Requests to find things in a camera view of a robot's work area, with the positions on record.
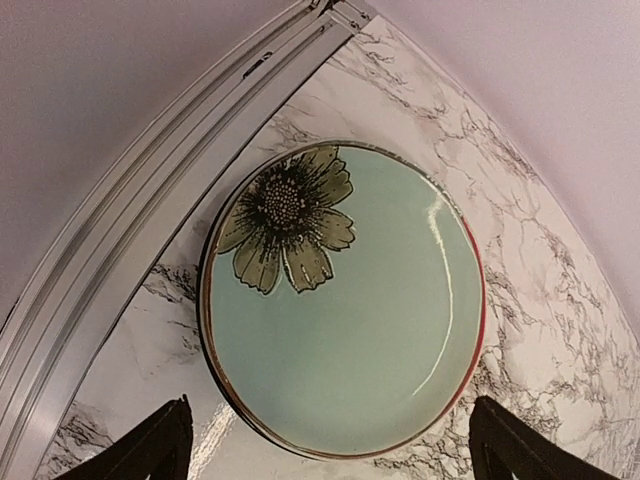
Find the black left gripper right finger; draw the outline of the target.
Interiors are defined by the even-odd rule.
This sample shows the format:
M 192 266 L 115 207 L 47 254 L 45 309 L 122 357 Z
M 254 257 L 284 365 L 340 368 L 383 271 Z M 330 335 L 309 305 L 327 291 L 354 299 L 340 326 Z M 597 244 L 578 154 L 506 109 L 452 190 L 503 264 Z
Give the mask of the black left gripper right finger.
M 566 452 L 489 396 L 475 400 L 469 449 L 476 479 L 611 479 Z

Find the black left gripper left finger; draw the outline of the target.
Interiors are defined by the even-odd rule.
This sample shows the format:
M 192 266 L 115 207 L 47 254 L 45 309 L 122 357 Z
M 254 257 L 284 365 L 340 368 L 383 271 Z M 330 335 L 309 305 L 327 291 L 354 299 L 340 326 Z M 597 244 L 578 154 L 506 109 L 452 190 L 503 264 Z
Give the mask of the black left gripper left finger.
M 63 480 L 186 480 L 193 445 L 188 398 L 170 400 L 112 446 L 60 476 Z

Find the pale green flower plate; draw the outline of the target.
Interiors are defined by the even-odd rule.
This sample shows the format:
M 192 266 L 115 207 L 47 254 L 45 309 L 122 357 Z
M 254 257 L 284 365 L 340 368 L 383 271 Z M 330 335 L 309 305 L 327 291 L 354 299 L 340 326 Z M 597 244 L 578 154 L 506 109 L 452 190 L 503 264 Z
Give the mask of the pale green flower plate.
M 480 274 L 449 195 L 380 147 L 326 140 L 235 171 L 211 249 L 216 371 L 258 435 L 355 460 L 447 414 Z

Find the red teal floral plate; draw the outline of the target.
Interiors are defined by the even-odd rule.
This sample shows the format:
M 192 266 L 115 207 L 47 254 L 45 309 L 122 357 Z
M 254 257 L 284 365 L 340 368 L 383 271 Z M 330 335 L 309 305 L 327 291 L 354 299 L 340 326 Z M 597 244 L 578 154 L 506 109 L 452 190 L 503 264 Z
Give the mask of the red teal floral plate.
M 460 387 L 460 392 L 462 392 L 470 384 L 473 374 L 479 363 L 480 355 L 482 353 L 483 343 L 485 339 L 485 331 L 486 331 L 486 323 L 487 323 L 486 280 L 485 280 L 485 273 L 484 273 L 483 262 L 480 254 L 480 249 L 478 247 L 477 240 L 472 232 L 471 226 L 466 218 L 463 218 L 463 224 L 467 231 L 469 240 L 471 241 L 471 246 L 473 248 L 473 252 L 478 264 L 478 269 L 480 274 L 481 302 L 480 302 L 479 328 L 478 328 L 478 335 L 476 338 L 474 354 L 472 357 L 472 362 L 464 378 L 465 380 L 464 386 Z

